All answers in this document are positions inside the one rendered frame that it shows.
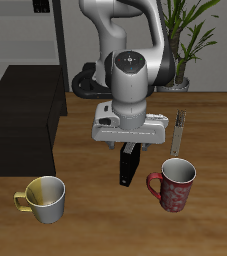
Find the dark brown desk caddy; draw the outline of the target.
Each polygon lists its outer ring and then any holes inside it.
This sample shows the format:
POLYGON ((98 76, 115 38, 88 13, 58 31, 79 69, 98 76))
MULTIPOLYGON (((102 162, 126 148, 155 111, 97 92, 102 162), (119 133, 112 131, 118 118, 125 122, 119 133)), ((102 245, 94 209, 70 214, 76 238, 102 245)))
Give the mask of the dark brown desk caddy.
POLYGON ((9 66, 0 81, 0 177, 54 176, 54 140, 66 114, 59 65, 9 66))

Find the white background shelf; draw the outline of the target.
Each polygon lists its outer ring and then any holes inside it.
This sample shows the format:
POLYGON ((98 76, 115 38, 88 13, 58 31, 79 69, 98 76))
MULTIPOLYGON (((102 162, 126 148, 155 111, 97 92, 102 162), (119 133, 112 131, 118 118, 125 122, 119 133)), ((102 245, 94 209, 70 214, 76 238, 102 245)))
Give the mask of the white background shelf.
POLYGON ((59 65, 69 85, 61 0, 35 13, 32 0, 0 0, 0 80, 10 65, 59 65))

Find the thin grey book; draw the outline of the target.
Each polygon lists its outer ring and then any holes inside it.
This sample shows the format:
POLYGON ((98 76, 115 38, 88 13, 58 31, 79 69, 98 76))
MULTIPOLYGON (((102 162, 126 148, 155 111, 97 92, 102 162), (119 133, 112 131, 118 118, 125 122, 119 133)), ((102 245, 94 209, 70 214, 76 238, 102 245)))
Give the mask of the thin grey book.
POLYGON ((172 156, 179 155, 185 117, 186 117, 185 110, 177 110, 176 121, 175 121, 175 126, 173 131, 173 137, 172 137, 171 150, 170 150, 170 154, 172 156))

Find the red patterned mug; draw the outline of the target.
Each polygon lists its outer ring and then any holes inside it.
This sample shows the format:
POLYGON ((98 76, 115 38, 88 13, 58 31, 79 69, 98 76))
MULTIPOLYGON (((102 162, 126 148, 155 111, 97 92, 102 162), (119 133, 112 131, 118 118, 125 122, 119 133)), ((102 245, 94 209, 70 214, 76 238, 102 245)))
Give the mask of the red patterned mug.
POLYGON ((186 204, 195 177, 196 169, 189 161, 171 158, 162 164, 160 173, 147 176, 146 185, 163 209, 168 212, 180 212, 186 204), (151 187, 150 182, 153 179, 160 181, 160 192, 151 187))

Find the yellow and white mug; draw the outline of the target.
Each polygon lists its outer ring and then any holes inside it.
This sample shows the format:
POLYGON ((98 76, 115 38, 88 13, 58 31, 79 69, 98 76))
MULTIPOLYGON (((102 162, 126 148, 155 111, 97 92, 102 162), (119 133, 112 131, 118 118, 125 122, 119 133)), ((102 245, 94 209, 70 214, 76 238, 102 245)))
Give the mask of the yellow and white mug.
POLYGON ((16 208, 21 212, 32 212, 44 224, 58 221, 64 213, 65 184, 54 176, 43 176, 28 184, 24 192, 13 196, 16 208))

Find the small dark shelf items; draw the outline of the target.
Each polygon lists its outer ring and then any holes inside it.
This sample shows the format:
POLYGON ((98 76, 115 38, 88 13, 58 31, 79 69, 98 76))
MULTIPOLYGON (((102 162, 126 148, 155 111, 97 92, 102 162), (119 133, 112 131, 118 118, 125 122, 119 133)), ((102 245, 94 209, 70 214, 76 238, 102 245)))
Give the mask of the small dark shelf items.
POLYGON ((49 0, 32 0, 33 10, 35 13, 49 13, 49 0))

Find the black book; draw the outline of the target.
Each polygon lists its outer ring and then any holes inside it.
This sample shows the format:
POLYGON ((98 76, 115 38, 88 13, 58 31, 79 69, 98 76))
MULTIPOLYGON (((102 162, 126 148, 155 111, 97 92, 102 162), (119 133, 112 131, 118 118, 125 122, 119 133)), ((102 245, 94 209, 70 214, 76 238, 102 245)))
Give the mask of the black book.
POLYGON ((120 184, 128 187, 140 162, 140 143, 126 142, 120 150, 120 184))

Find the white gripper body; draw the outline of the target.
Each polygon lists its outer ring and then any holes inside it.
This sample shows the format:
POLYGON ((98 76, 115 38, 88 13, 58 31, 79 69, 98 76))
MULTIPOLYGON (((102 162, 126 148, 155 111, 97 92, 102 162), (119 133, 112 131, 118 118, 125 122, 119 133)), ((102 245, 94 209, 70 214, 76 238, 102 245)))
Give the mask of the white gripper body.
POLYGON ((169 119, 162 114, 147 114, 144 124, 134 130, 123 130, 94 121, 92 138, 95 141, 105 142, 162 144, 165 142, 165 128, 168 123, 169 119))

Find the flat black base plate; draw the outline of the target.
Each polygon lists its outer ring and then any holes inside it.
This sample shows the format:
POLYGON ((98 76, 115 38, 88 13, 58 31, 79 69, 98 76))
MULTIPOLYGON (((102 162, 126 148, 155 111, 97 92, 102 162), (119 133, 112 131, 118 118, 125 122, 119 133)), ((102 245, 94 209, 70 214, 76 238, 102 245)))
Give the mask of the flat black base plate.
POLYGON ((123 103, 142 101, 153 92, 143 58, 137 62, 117 58, 112 65, 105 65, 105 71, 107 86, 103 87, 92 79, 95 64, 88 63, 72 80, 73 92, 84 99, 114 99, 123 103))

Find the green pot plant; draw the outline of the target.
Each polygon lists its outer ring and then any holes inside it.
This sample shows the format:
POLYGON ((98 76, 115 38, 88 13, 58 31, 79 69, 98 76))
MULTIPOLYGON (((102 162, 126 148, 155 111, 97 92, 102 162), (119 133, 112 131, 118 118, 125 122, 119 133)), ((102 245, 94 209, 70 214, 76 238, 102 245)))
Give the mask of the green pot plant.
POLYGON ((187 0, 163 0, 165 5, 164 19, 168 39, 175 61, 175 76, 165 86, 159 86, 158 92, 187 92, 190 81, 185 76, 187 63, 197 62, 197 53, 203 48, 215 45, 212 39, 214 28, 202 33, 204 21, 195 24, 194 21, 220 0, 198 0, 187 9, 187 0))

